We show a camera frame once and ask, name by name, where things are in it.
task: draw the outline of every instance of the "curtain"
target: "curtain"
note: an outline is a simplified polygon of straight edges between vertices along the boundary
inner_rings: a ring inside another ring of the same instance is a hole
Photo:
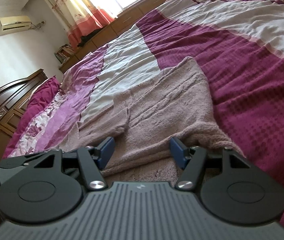
[[[45,0],[45,2],[67,32],[74,49],[81,42],[81,36],[86,36],[114,20],[114,16],[109,11],[93,5],[90,0]]]

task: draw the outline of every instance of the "wall-mounted air conditioner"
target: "wall-mounted air conditioner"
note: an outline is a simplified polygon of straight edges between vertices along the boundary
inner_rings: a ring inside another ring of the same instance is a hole
[[[31,20],[28,16],[13,16],[0,18],[0,36],[26,31],[31,27]]]

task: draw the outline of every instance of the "metal screw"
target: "metal screw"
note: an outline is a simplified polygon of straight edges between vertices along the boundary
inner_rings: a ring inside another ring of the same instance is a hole
[[[90,182],[89,186],[93,189],[102,189],[105,187],[105,183],[101,180],[94,180]]]
[[[189,189],[193,187],[193,183],[191,181],[183,180],[178,183],[178,187],[182,189]]]

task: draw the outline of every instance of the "headboard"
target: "headboard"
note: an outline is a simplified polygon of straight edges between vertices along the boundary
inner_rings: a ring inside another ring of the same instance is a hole
[[[0,160],[26,110],[31,92],[47,79],[43,69],[0,87]]]

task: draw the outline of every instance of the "drawer handle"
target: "drawer handle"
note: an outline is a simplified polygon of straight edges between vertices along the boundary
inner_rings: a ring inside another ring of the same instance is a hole
[[[122,23],[125,23],[126,21],[130,20],[132,17],[127,18],[125,21],[123,21]]]
[[[159,1],[161,1],[161,0],[156,0],[153,4],[155,4],[155,3],[159,2]]]

